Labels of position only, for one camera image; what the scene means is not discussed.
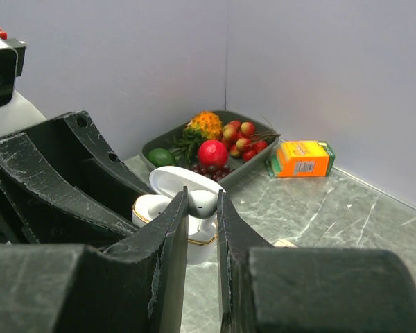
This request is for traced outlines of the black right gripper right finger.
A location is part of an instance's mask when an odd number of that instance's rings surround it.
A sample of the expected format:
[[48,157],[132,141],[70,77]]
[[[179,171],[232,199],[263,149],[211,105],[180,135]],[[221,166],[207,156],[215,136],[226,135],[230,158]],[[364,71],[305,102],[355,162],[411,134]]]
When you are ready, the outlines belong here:
[[416,332],[416,286],[389,250],[276,247],[218,195],[222,332]]

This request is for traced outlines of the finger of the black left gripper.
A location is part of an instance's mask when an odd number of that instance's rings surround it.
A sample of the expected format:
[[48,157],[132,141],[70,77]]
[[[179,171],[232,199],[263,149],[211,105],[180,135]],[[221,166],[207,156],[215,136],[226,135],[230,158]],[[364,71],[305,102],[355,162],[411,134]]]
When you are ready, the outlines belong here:
[[31,242],[104,245],[136,232],[125,218],[67,182],[25,133],[0,139],[0,188]]
[[69,112],[19,133],[29,136],[67,182],[128,222],[134,201],[150,193],[111,149],[86,111]]

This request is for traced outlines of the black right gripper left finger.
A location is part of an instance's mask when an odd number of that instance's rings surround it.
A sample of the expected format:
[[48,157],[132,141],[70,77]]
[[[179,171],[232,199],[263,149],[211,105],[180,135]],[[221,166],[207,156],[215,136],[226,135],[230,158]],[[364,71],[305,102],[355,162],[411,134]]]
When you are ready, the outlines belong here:
[[179,332],[186,226],[172,209],[104,252],[0,245],[0,332]]

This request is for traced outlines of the white earbud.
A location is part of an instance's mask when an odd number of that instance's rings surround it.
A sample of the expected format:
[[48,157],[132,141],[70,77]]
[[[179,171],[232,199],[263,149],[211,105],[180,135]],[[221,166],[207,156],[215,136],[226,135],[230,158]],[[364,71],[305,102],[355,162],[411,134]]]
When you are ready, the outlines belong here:
[[189,215],[200,219],[199,230],[208,231],[217,211],[217,195],[207,190],[190,191],[188,195]]

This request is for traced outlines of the white earbud charging case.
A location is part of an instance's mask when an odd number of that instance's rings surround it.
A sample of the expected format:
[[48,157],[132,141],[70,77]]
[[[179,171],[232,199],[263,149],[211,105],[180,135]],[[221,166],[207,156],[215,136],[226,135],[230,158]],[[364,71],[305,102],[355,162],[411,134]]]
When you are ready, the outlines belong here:
[[138,227],[144,227],[160,217],[169,217],[175,209],[182,214],[188,241],[187,264],[201,264],[214,250],[217,238],[215,221],[217,211],[208,231],[199,230],[200,219],[189,215],[188,195],[190,191],[207,190],[218,195],[224,188],[217,182],[178,166],[161,166],[149,175],[149,185],[152,194],[139,196],[132,204],[132,222]]

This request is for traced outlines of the beige earbud charging case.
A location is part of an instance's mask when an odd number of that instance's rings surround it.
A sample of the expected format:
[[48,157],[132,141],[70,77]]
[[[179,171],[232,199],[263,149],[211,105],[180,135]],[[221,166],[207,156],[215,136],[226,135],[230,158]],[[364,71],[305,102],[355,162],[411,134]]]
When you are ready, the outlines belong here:
[[287,239],[278,239],[275,243],[274,243],[275,247],[281,247],[281,248],[296,248],[297,246],[295,244],[293,244],[292,242],[290,242]]

